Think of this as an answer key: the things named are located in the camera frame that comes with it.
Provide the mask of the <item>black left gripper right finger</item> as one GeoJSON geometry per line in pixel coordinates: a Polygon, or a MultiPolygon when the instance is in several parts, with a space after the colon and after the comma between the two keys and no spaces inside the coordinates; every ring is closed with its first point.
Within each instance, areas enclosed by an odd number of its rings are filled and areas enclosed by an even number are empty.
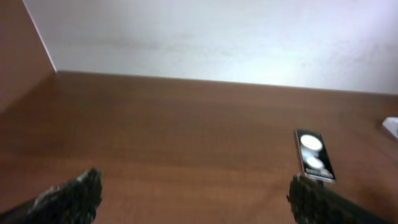
{"type": "Polygon", "coordinates": [[[298,224],[390,223],[302,174],[293,176],[287,201],[298,224]]]}

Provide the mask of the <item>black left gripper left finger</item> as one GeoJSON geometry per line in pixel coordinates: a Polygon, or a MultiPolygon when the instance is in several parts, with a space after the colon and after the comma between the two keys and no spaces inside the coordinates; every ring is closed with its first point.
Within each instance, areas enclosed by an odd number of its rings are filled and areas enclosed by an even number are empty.
{"type": "Polygon", "coordinates": [[[102,201],[101,171],[94,167],[1,213],[1,224],[92,223],[102,201]]]}

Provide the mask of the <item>black smartphone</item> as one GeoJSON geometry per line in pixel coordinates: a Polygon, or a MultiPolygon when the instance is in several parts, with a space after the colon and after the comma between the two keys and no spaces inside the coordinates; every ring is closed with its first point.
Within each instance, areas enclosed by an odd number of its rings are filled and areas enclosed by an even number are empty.
{"type": "Polygon", "coordinates": [[[295,138],[304,175],[322,182],[335,183],[335,173],[322,135],[314,131],[296,129],[295,138]]]}

